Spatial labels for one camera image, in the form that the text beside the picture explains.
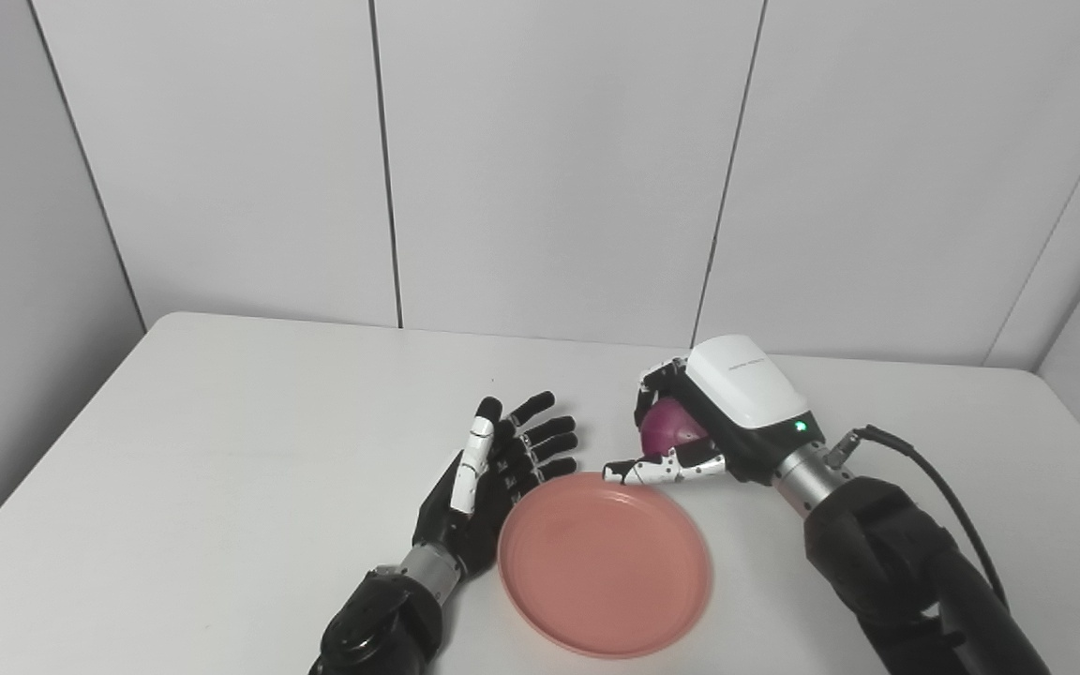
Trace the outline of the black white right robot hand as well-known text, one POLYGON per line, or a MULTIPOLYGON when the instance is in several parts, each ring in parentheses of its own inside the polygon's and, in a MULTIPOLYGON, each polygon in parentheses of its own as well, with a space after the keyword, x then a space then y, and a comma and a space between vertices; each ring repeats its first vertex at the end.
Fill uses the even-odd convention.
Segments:
POLYGON ((713 337, 644 372, 636 424, 665 400, 678 403, 704 437, 609 462, 600 478, 618 486, 657 486, 728 473, 770 486, 788 471, 793 454, 826 447, 805 396, 746 335, 713 337))

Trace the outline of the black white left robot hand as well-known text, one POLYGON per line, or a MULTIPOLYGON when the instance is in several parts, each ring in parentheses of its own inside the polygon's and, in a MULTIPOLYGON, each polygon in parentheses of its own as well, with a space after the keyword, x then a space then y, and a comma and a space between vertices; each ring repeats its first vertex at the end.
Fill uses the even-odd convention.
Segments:
POLYGON ((462 579, 487 571, 511 510, 548 480, 578 469, 573 417, 534 422, 554 405, 549 390, 509 413, 498 399, 481 401, 463 447, 417 510, 411 545, 440 548, 462 579))

